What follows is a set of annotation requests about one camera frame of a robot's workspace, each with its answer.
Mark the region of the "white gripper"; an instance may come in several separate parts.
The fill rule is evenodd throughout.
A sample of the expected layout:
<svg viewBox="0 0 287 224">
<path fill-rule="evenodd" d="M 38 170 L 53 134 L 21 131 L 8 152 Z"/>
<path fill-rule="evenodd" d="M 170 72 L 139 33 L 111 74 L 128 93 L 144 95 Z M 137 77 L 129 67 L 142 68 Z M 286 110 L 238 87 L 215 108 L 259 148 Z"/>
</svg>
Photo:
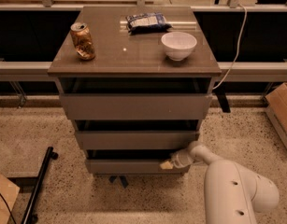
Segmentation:
<svg viewBox="0 0 287 224">
<path fill-rule="evenodd" d="M 194 159 L 191 157 L 187 149 L 181 149 L 171 155 L 170 161 L 163 161 L 160 163 L 160 167 L 163 170 L 172 170 L 173 166 L 181 169 L 190 166 L 194 163 Z"/>
</svg>

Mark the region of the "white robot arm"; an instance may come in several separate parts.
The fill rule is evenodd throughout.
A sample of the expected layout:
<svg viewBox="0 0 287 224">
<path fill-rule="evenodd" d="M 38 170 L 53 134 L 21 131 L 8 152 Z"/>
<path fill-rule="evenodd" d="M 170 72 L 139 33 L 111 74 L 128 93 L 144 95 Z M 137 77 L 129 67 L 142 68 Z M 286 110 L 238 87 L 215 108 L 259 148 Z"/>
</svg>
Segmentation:
<svg viewBox="0 0 287 224">
<path fill-rule="evenodd" d="M 213 153 L 199 141 L 163 161 L 164 170 L 185 168 L 202 161 L 206 224 L 257 224 L 255 214 L 274 209 L 280 201 L 275 183 L 254 171 Z"/>
</svg>

